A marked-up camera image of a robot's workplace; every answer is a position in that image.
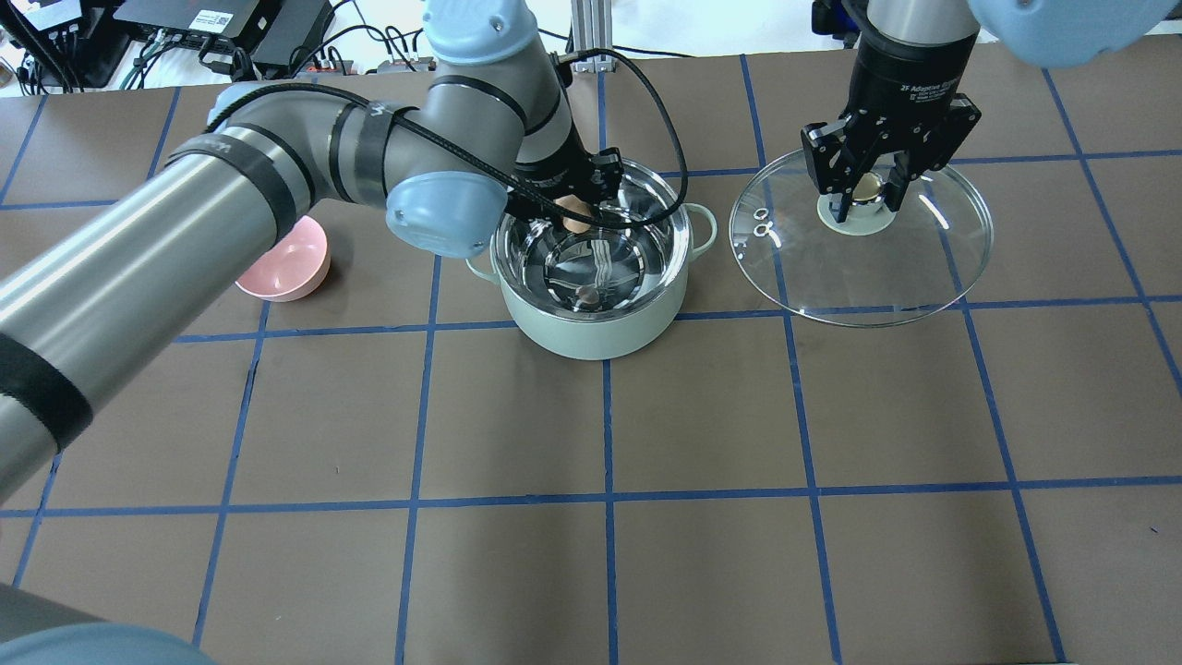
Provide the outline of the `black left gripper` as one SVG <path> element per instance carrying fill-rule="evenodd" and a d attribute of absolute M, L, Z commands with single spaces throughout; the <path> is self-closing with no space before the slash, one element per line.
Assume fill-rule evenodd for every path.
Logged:
<path fill-rule="evenodd" d="M 508 194 L 505 215 L 525 223 L 545 222 L 561 230 L 561 215 L 569 211 L 553 206 L 556 198 L 577 195 L 592 208 L 584 222 L 595 227 L 616 227 L 621 219 L 603 211 L 600 203 L 616 201 L 624 176 L 621 151 L 608 146 L 597 154 L 587 151 L 574 120 L 560 130 L 554 119 L 537 132 L 528 133 L 517 157 L 513 176 L 517 185 Z"/>

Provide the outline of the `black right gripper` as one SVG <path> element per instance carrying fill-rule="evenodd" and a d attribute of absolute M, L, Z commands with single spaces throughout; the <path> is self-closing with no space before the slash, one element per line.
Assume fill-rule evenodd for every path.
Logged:
<path fill-rule="evenodd" d="M 901 43 L 862 26 L 846 105 L 836 120 L 801 130 L 810 177 L 829 195 L 834 224 L 846 222 L 856 187 L 884 155 L 894 159 L 886 177 L 891 213 L 900 211 L 913 181 L 949 164 L 980 116 L 957 92 L 975 43 L 975 35 Z"/>

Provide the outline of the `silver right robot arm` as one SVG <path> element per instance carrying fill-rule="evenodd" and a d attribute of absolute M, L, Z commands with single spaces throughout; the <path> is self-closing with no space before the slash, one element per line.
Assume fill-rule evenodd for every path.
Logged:
<path fill-rule="evenodd" d="M 836 119 L 801 131 L 820 215 L 836 230 L 860 223 L 862 181 L 892 167 L 869 206 L 900 211 L 913 181 L 943 169 L 981 111 L 962 93 L 972 50 L 988 32 L 1022 63 L 1079 67 L 1139 41 L 1174 1 L 814 1 L 812 30 L 856 39 L 849 97 Z"/>

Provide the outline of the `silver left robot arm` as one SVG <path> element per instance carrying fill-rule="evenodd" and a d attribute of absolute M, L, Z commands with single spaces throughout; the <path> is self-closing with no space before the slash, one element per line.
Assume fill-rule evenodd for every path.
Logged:
<path fill-rule="evenodd" d="M 93 424 L 317 203 L 384 213 L 440 257 L 491 252 L 508 214 L 558 222 L 616 197 L 623 161 L 587 151 L 570 69 L 524 1 L 428 1 L 421 105 L 306 80 L 225 90 L 206 129 L 125 198 L 4 279 L 4 498 Z"/>

